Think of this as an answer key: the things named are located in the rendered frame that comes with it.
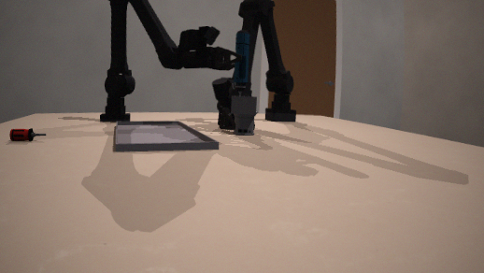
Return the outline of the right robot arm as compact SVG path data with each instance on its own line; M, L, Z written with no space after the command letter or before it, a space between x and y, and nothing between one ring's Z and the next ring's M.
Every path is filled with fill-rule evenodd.
M128 69L126 55L126 13L128 2L134 8L135 13L148 33L159 56L158 59L164 68L200 68L196 66L194 56L195 59L206 58L206 44L212 46L220 31L213 26L199 27L199 30L182 31L179 45L177 46L165 31L148 0L108 1L110 1L111 5L110 68L113 69L108 69L107 71L105 81L105 89L108 93L106 114L101 114L100 120L128 120L130 119L130 113L125 113L124 96L132 93L135 89L135 79L132 77L132 70ZM119 72L119 70L122 71Z

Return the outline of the grey metal bracket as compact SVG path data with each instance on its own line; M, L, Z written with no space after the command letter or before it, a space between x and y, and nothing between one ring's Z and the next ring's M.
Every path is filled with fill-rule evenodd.
M232 114L256 115L257 97L253 96L234 96L232 95Z

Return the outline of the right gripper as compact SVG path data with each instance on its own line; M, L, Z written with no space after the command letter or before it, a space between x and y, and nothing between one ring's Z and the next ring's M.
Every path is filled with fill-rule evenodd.
M235 59L231 60L231 55L235 56ZM242 60L242 55L221 47L217 47L217 48L207 47L206 58L207 58L207 68L216 69L216 70L230 70L235 67L236 62L239 62ZM206 68L206 58L195 59L195 56L194 56L194 61L196 66L200 68Z

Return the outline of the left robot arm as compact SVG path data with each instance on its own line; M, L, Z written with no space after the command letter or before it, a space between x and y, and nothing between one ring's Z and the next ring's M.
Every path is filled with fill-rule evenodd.
M240 4L238 15L243 18L242 30L247 30L250 35L248 83L246 83L246 88L241 95L251 96L250 94L252 93L252 90L250 89L251 69L260 24L269 65L269 72L267 71L265 73L266 88L269 92L275 92L275 102L272 101L271 108L277 109L272 110L271 108L266 108L265 111L271 113L296 114L296 110L291 109L291 103L289 103L293 89L293 78L290 70L286 70L282 63L273 17L274 6L275 2L272 0L244 0ZM220 110L220 106L231 106L232 95L239 95L235 87L234 75L235 72L232 78L220 78L212 82L214 94L218 100L218 110ZM282 93L278 91L282 91Z

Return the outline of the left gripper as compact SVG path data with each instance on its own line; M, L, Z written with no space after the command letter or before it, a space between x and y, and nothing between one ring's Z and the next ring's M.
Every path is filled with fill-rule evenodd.
M235 130L235 116L231 113L231 106L220 106L218 125L220 129Z

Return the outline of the blue electric screwdriver barrel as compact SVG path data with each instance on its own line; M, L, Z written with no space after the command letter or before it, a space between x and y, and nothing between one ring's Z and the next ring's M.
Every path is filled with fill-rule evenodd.
M235 63L235 87L239 92L239 95L246 88L248 83L248 71L249 71L249 32L246 30L240 30L236 33L235 53L242 55L242 60Z

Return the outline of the red hand screwdriver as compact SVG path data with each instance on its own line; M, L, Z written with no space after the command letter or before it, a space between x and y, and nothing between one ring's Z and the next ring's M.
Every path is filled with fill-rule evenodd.
M25 141L29 140L32 141L35 136L44 136L45 134L36 134L33 132L33 128L31 129L11 129L10 131L10 139L12 141Z

